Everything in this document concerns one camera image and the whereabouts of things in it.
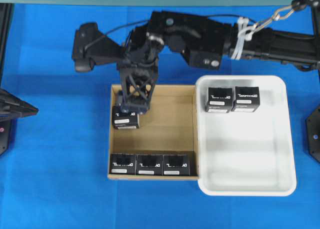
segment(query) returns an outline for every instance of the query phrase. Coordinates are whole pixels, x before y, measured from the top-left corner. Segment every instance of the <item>screw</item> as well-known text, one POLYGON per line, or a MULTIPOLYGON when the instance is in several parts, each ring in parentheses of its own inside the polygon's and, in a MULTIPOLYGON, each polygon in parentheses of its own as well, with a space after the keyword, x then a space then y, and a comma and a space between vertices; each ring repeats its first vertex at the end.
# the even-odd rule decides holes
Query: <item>screw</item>
POLYGON ((210 60, 208 58, 203 59, 203 64, 209 65, 210 64, 210 60))
POLYGON ((172 26, 174 24, 174 20, 172 18, 168 18, 165 23, 167 26, 172 26))
POLYGON ((213 67, 218 67, 219 65, 220 65, 220 62, 217 61, 217 60, 213 60, 213 61, 211 62, 211 66, 213 66, 213 67))

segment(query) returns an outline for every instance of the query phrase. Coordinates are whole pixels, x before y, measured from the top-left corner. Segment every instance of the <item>black mounting plate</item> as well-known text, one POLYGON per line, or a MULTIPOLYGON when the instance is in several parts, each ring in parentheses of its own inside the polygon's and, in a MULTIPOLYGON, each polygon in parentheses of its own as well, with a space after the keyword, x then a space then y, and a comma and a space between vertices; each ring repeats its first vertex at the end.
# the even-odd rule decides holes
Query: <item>black mounting plate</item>
POLYGON ((320 106, 306 119, 309 154, 320 163, 320 106))
POLYGON ((11 122, 12 120, 0 121, 0 155, 8 149, 11 122))

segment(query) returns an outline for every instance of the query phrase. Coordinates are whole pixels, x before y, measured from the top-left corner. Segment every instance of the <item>metal chain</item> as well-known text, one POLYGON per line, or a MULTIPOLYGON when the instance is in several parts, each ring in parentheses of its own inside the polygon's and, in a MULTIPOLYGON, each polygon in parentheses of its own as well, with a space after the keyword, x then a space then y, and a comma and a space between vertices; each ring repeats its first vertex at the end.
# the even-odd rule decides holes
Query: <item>metal chain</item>
POLYGON ((272 22, 277 22, 279 20, 287 19, 294 12, 295 12, 295 10, 292 8, 292 5, 287 5, 282 8, 277 9, 270 18, 263 20, 263 21, 258 21, 257 23, 255 23, 254 26, 256 28, 253 30, 253 33, 260 31, 261 29, 265 28, 266 26, 268 26, 272 22), (282 15, 282 16, 280 15, 281 12, 288 11, 288 10, 290 10, 290 11, 287 14, 282 15))
POLYGON ((270 25, 272 22, 277 22, 279 20, 287 19, 294 12, 295 12, 295 10, 293 9, 292 5, 287 5, 287 6, 281 7, 279 9, 277 9, 271 17, 269 17, 265 20, 258 21, 256 23, 254 23, 252 26, 247 26, 247 27, 243 28, 242 30, 240 30, 238 33, 238 37, 245 37, 246 41, 251 41, 252 35, 254 33, 259 32, 260 30, 262 30, 266 26, 270 25), (287 14, 280 15, 281 12, 288 11, 288 10, 290 10, 290 11, 287 14))

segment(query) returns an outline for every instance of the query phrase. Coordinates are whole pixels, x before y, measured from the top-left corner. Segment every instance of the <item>white label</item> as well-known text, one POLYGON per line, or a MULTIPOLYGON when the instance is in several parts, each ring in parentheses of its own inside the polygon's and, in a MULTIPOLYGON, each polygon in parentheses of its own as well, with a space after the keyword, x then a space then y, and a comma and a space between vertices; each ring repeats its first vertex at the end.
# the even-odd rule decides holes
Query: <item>white label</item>
POLYGON ((127 173, 127 169, 111 169, 111 173, 127 173))
POLYGON ((251 104, 252 101, 251 100, 236 100, 236 103, 239 103, 239 104, 251 104))
POLYGON ((210 101, 210 105, 224 106, 224 101, 210 101))
POLYGON ((131 125, 131 126, 118 126, 118 129, 137 129, 137 127, 135 125, 131 125))
POLYGON ((227 113, 227 109, 209 109, 208 113, 227 113))
POLYGON ((165 175, 180 175, 180 171, 178 170, 165 170, 163 172, 165 175))
POLYGON ((122 120, 114 120, 114 124, 119 124, 119 123, 129 123, 129 119, 122 119, 122 120))
POLYGON ((153 170, 139 170, 138 174, 144 174, 144 175, 154 175, 155 172, 153 170))
POLYGON ((252 113, 254 110, 254 108, 236 108, 234 111, 240 113, 252 113))

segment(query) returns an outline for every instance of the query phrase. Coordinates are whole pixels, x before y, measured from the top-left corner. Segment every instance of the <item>black cable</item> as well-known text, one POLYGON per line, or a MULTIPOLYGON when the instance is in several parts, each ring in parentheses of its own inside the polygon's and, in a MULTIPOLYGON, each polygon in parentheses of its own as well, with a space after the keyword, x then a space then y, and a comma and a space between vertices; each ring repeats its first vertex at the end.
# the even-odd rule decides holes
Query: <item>black cable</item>
POLYGON ((294 35, 287 35, 287 34, 282 34, 281 32, 277 32, 274 31, 273 34, 280 36, 280 37, 284 37, 284 38, 290 38, 290 39, 297 39, 297 40, 313 40, 315 39, 314 36, 310 35, 310 36, 294 36, 294 35))
POLYGON ((226 17, 226 18, 248 18, 250 22, 256 23, 256 20, 253 20, 249 17, 243 16, 243 15, 237 15, 237 14, 212 14, 212 15, 206 15, 206 18, 217 18, 217 17, 226 17))
POLYGON ((145 23, 145 22, 148 22, 148 21, 149 20, 139 20, 139 21, 128 23, 128 24, 120 25, 120 26, 117 26, 117 27, 115 27, 115 28, 113 28, 111 30, 108 30, 102 36, 99 36, 97 39, 95 39, 92 42, 90 42, 87 45, 85 45, 84 46, 84 51, 88 50, 88 48, 92 47, 94 44, 96 44, 97 42, 101 41, 103 38, 105 38, 110 33, 113 33, 113 32, 115 32, 115 31, 117 31, 119 29, 122 29, 122 28, 130 27, 130 26, 133 26, 133 25, 136 25, 136 24, 140 24, 140 23, 145 23))

